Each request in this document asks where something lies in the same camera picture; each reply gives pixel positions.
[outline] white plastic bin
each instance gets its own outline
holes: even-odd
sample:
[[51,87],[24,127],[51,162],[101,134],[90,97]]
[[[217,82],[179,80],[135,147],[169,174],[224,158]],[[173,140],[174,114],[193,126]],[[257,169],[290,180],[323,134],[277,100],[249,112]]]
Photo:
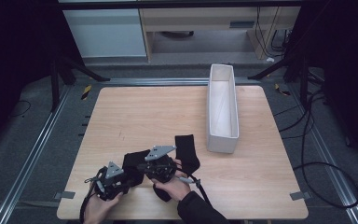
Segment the white plastic bin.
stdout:
[[207,101],[207,148],[212,152],[233,153],[240,131],[231,65],[212,64]]

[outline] wooden table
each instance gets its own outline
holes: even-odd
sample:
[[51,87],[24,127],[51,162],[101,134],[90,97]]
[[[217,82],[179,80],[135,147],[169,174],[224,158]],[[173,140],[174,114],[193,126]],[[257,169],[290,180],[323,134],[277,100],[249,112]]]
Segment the wooden table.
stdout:
[[[84,180],[124,154],[154,145],[174,145],[176,135],[194,134],[201,179],[213,207],[229,219],[301,219],[308,215],[265,93],[237,86],[240,138],[233,154],[206,149],[205,86],[120,87],[101,90],[66,186],[76,193],[62,199],[57,215],[78,219],[88,192]],[[109,219],[180,219],[177,203],[159,199],[145,177],[130,189]]]

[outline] metal bracket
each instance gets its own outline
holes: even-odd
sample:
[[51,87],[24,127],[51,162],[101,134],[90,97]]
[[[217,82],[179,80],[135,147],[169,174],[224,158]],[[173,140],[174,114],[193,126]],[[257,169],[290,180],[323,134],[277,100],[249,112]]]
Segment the metal bracket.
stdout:
[[298,200],[298,199],[307,200],[307,199],[312,198],[312,196],[310,195],[309,192],[301,192],[301,191],[296,192],[296,193],[291,193],[290,197],[292,198],[293,201]]
[[61,198],[66,199],[74,199],[75,193],[72,191],[63,191],[63,192],[56,192],[54,195],[54,199],[59,200]]
[[153,146],[145,161],[154,161],[176,149],[176,146]]
[[106,171],[106,179],[115,177],[116,175],[121,175],[124,173],[124,170],[118,167],[114,162],[110,161]]

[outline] human hand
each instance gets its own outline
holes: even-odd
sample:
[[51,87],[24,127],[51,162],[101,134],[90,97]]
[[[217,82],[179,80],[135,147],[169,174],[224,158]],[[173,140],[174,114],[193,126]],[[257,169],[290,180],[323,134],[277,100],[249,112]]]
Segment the human hand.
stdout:
[[109,214],[110,209],[120,201],[123,192],[120,192],[113,200],[100,199],[93,190],[89,202],[84,212],[85,224],[98,224],[104,221]]
[[[182,162],[176,159],[173,159],[176,162],[178,168],[182,168]],[[187,175],[183,172],[176,171],[175,176],[167,183],[161,183],[156,179],[152,179],[152,182],[156,185],[156,188],[166,191],[171,198],[175,201],[182,201],[185,196],[191,191],[190,186],[181,181],[179,177],[187,178]]]

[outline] black cable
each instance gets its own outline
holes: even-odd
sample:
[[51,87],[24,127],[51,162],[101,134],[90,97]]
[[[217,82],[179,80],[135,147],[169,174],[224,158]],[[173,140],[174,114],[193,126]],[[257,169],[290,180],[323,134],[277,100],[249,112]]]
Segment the black cable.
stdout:
[[286,131],[286,130],[289,130],[289,129],[295,127],[299,122],[301,122],[301,120],[302,120],[303,118],[305,118],[305,116],[307,115],[307,113],[308,113],[308,111],[309,111],[309,107],[310,107],[310,105],[311,105],[312,102],[313,102],[313,97],[314,97],[315,95],[321,93],[321,92],[322,92],[321,90],[318,90],[318,91],[316,91],[315,93],[312,94],[312,96],[310,97],[309,102],[307,103],[307,105],[306,105],[305,108],[304,108],[305,111],[304,111],[304,113],[303,113],[303,115],[301,116],[300,119],[298,119],[294,124],[292,124],[292,125],[290,125],[290,126],[288,126],[288,127],[286,127],[286,128],[280,129],[279,132],[281,133],[281,132],[284,132],[284,131]]
[[[266,44],[266,40],[264,39],[263,32],[261,30],[259,19],[260,19],[260,7],[257,7],[257,16],[256,16],[256,24],[255,24],[255,38],[257,39],[258,44],[261,46],[261,49],[263,50],[264,54],[266,54],[267,56],[269,56],[271,58],[282,56],[281,54],[280,55],[275,55],[275,54],[269,53],[268,48],[267,48],[267,44]],[[260,35],[261,35],[261,37],[263,39],[263,42],[261,42],[260,39],[257,36],[257,27],[258,27],[258,29],[260,31]]]
[[[307,132],[305,133],[305,135],[307,135],[307,134],[310,133],[310,131],[312,130],[314,124],[315,124],[315,121],[314,121],[314,118],[313,118],[313,116],[312,116],[312,124],[310,125],[310,128],[307,130]],[[303,134],[297,135],[297,136],[282,137],[282,140],[284,140],[284,139],[299,138],[299,137],[302,137],[302,136],[303,136]]]
[[31,108],[31,103],[29,101],[26,101],[26,100],[20,100],[19,103],[27,103],[28,104],[28,108],[25,109],[25,111],[21,112],[20,114],[16,114],[16,115],[10,115],[11,118],[15,118],[15,117],[18,117],[18,116],[21,116],[23,114],[25,114],[30,108]]
[[201,194],[202,194],[202,197],[204,198],[204,201],[212,206],[211,204],[211,201],[209,201],[209,198],[208,196],[206,195],[206,192],[205,192],[205,189],[202,187],[201,183],[200,183],[200,180],[197,179],[195,176],[191,175],[191,174],[188,174],[187,172],[185,172],[184,170],[182,170],[181,168],[176,168],[176,170],[180,171],[180,172],[183,172],[185,173],[187,176],[189,176],[190,178],[193,179],[193,182],[196,184],[197,188],[200,190]]
[[89,192],[87,193],[86,197],[83,200],[83,203],[81,204],[80,214],[79,214],[80,223],[84,223],[84,213],[86,212],[86,207],[87,204],[89,203],[90,198],[95,194],[95,193],[91,194],[94,188],[95,188],[95,181],[93,181],[92,184],[90,185]]
[[274,46],[274,39],[275,39],[275,36],[276,34],[278,33],[278,30],[276,30],[274,32],[274,35],[272,36],[272,39],[271,39],[271,49],[275,50],[275,51],[284,51],[284,47],[282,46]]
[[[333,164],[330,164],[330,163],[327,163],[327,162],[322,162],[322,161],[313,161],[313,162],[307,162],[305,163],[304,162],[304,151],[305,151],[305,135],[306,135],[306,131],[307,131],[307,127],[308,127],[308,124],[310,122],[310,117],[311,117],[311,106],[312,106],[312,99],[310,98],[309,100],[309,106],[308,106],[308,110],[309,110],[309,114],[308,114],[308,117],[307,117],[307,121],[306,121],[306,124],[304,126],[304,130],[303,130],[303,136],[302,136],[302,141],[301,141],[301,165],[295,167],[293,170],[296,170],[296,169],[299,169],[301,168],[301,171],[302,171],[302,175],[304,177],[304,180],[307,184],[307,186],[310,188],[310,190],[316,195],[318,196],[322,201],[324,201],[325,203],[328,203],[336,208],[343,208],[343,209],[347,209],[347,208],[352,208],[354,206],[356,206],[358,204],[358,186],[356,185],[356,183],[354,182],[354,180],[351,178],[350,175],[348,175],[346,172],[344,172],[342,169],[340,169],[339,167],[337,167],[336,165],[333,165]],[[354,187],[356,188],[356,192],[357,192],[357,197],[356,197],[356,202],[354,202],[353,204],[350,204],[350,205],[341,205],[341,204],[337,204],[337,203],[332,203],[330,201],[328,201],[327,199],[325,199],[325,197],[323,197],[321,194],[319,194],[311,185],[310,185],[310,182],[309,180],[307,179],[307,175],[305,174],[305,167],[306,166],[310,166],[310,165],[315,165],[315,164],[321,164],[321,165],[327,165],[327,166],[330,166],[332,168],[335,168],[337,170],[339,170],[342,174],[345,175],[345,177],[347,177],[351,182],[352,184],[354,185]]]
[[286,49],[287,49],[286,37],[287,37],[287,30],[284,30],[284,37],[283,37],[283,43],[282,43],[282,47],[284,48],[284,51],[281,56],[282,60],[283,60],[283,55],[286,54]]
[[283,110],[283,111],[281,111],[281,112],[278,112],[278,113],[276,113],[276,114],[273,114],[272,116],[278,116],[278,115],[280,115],[280,114],[283,114],[284,112],[287,112],[287,111],[289,111],[289,110],[292,110],[292,109],[294,109],[294,108],[297,108],[297,107],[299,107],[300,105],[295,105],[295,106],[293,106],[293,107],[290,107],[290,108],[288,108],[288,109],[285,109],[285,110]]

